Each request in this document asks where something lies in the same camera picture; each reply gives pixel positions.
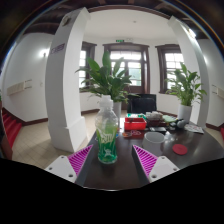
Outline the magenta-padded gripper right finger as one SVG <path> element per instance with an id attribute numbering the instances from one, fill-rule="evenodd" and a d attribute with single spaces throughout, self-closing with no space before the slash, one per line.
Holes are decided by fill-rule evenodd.
<path id="1" fill-rule="evenodd" d="M 132 146 L 132 157 L 141 184 L 155 182 L 179 171 L 179 168 L 166 156 L 157 157 L 137 145 Z"/>

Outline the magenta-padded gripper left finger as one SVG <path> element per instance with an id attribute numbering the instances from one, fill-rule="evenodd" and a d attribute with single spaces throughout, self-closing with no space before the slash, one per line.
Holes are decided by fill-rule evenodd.
<path id="1" fill-rule="evenodd" d="M 87 157 L 91 149 L 92 145 L 89 145 L 69 156 L 61 155 L 47 166 L 45 170 L 82 186 L 87 176 Z"/>

